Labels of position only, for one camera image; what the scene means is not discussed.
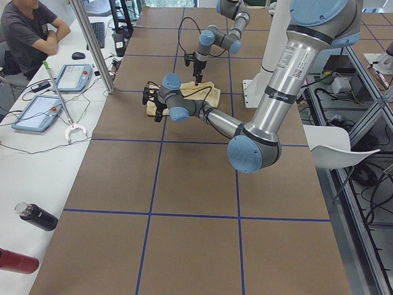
white table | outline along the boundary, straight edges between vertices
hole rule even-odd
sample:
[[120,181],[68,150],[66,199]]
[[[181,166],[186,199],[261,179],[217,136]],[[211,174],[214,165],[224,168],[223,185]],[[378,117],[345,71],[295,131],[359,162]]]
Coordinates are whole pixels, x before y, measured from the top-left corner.
[[[106,24],[105,48],[102,49],[104,58],[115,53],[112,32],[107,27],[109,20],[109,17],[90,18],[91,22],[101,21]],[[86,58],[72,60],[71,55],[76,51],[85,53]],[[71,33],[60,42],[58,53],[48,57],[47,61],[54,76],[57,76],[64,64],[95,64],[91,53],[86,50],[86,42],[77,21],[71,25]],[[112,59],[108,58],[106,61],[109,65]],[[46,70],[41,67],[31,83],[47,78],[49,77]],[[96,79],[97,77],[93,74],[88,86],[92,85]],[[25,99],[33,96],[34,93],[30,93],[25,96]],[[75,94],[67,94],[64,95],[64,98],[69,100],[74,96]],[[85,93],[85,96],[91,103],[79,123],[87,128],[88,136],[91,136],[107,97],[102,79],[97,81]],[[22,101],[19,98],[11,110],[22,110],[27,104],[27,101]],[[66,105],[72,118],[76,121],[82,115],[87,104],[88,101],[80,96]],[[64,111],[60,116],[67,122]],[[8,115],[0,125],[12,123],[14,120],[14,116]],[[43,134],[17,132],[10,126],[3,126],[0,127],[0,140],[3,144],[13,148],[29,152],[40,151],[66,144],[64,131],[67,127],[68,125],[59,119]],[[71,134],[72,142],[85,138],[80,130]],[[90,140],[87,140],[83,143],[35,155],[28,155],[0,146],[0,248],[36,257],[40,263],[42,262],[53,231],[46,232],[22,221],[14,213],[14,207],[22,201],[35,203],[59,218],[89,142]],[[38,270],[31,275],[0,270],[0,295],[28,294],[37,273]]]

blue joint cap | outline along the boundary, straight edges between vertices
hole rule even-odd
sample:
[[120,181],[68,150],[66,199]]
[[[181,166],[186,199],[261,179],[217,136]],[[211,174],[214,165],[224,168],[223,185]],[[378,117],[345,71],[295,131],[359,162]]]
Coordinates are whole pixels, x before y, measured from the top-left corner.
[[240,41],[240,40],[236,40],[236,41],[231,45],[231,47],[229,48],[229,52],[230,52],[230,53],[236,54],[236,53],[239,52],[240,47],[241,47],[241,41]]
[[290,16],[301,26],[317,26],[336,17],[347,5],[349,0],[318,1],[312,5],[310,0],[292,1]]
[[216,11],[218,14],[221,14],[221,0],[217,1]]
[[360,32],[343,38],[334,39],[329,49],[354,45],[355,43],[357,43],[357,41],[359,41],[359,39],[360,39]]
[[244,135],[238,135],[228,144],[228,158],[231,165],[243,173],[253,173],[262,167],[262,153],[257,144]]
[[182,85],[182,81],[178,75],[175,73],[167,74],[164,79],[162,79],[162,86],[169,90],[177,90],[180,89]]
[[181,106],[170,108],[169,115],[171,116],[172,121],[175,123],[184,122],[190,117],[188,110]]
[[199,35],[199,42],[204,46],[210,46],[214,43],[214,33],[208,29],[203,30]]

tablet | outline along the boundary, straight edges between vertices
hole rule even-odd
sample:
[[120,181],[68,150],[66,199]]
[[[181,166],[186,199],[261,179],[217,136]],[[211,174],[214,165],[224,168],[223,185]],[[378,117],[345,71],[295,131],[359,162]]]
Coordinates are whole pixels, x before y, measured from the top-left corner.
[[57,96],[36,95],[11,127],[17,130],[44,132],[54,123],[62,107]]
[[64,65],[56,79],[60,92],[81,92],[91,77],[92,69],[88,64]]

black water bottle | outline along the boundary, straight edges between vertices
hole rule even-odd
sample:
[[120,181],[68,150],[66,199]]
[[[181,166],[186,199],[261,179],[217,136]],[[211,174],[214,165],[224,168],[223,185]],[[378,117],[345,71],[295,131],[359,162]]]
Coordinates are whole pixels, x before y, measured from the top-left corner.
[[56,217],[38,207],[36,204],[20,202],[15,206],[15,212],[20,215],[20,219],[46,231],[55,229],[58,222]]

man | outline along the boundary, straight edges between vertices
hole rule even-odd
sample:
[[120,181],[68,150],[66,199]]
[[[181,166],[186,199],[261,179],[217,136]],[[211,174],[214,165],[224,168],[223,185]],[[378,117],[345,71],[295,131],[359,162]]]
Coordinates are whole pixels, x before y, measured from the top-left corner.
[[[48,30],[50,23],[56,32]],[[29,79],[48,55],[58,50],[58,42],[69,32],[69,26],[38,0],[12,0],[1,16],[4,39],[22,73]]]

